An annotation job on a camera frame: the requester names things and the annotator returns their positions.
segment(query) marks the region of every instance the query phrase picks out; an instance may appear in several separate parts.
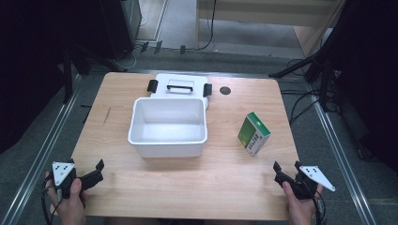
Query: white plastic bin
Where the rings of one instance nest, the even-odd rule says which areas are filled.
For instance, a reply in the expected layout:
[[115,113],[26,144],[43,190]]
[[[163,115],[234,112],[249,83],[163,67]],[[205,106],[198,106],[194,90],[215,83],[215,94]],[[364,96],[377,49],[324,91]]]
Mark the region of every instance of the white plastic bin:
[[200,157],[206,140],[202,99],[141,97],[135,101],[129,142],[142,158]]

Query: black latch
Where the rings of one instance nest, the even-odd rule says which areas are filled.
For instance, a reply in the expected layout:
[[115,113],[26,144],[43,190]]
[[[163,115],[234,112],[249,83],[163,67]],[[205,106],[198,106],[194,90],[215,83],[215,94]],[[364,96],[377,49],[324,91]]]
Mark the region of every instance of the black latch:
[[159,82],[157,80],[150,80],[146,91],[156,93],[156,90],[158,89],[158,83]]
[[203,97],[211,96],[213,85],[211,83],[205,83],[203,85]]

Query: green and white box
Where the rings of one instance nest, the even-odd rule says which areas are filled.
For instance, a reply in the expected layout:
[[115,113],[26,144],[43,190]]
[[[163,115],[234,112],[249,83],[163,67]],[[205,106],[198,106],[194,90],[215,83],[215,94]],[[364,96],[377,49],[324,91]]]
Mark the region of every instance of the green and white box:
[[257,115],[255,115],[254,112],[250,112],[246,116],[237,137],[240,139],[248,153],[251,156],[254,156],[260,151],[270,135],[271,132],[269,132]]

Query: human hand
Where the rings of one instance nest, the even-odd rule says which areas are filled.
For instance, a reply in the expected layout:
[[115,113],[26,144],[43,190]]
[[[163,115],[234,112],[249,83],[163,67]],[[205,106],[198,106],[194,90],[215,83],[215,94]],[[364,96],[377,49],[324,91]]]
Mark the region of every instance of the human hand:
[[[53,185],[53,180],[49,180],[46,187]],[[80,194],[82,189],[82,181],[79,178],[73,180],[70,186],[70,197],[69,199],[64,199],[58,205],[58,199],[54,188],[49,188],[48,195],[51,198],[53,206],[56,208],[58,216],[60,216],[63,225],[84,225],[85,224],[85,214],[84,206],[80,199],[82,197],[83,201],[87,200],[87,195],[85,193]]]
[[[283,182],[283,191],[287,197],[287,207],[290,216],[290,224],[292,225],[310,225],[315,212],[315,205],[313,200],[298,200],[290,187],[288,182]],[[322,186],[318,185],[316,190],[318,193],[322,192]]]

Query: black round hole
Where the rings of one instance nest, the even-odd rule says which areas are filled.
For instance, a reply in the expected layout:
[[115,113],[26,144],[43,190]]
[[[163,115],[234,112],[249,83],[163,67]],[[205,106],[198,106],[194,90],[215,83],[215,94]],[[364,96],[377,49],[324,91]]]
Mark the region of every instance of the black round hole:
[[231,94],[231,88],[224,86],[224,87],[220,88],[220,92],[223,95],[227,96],[227,95]]

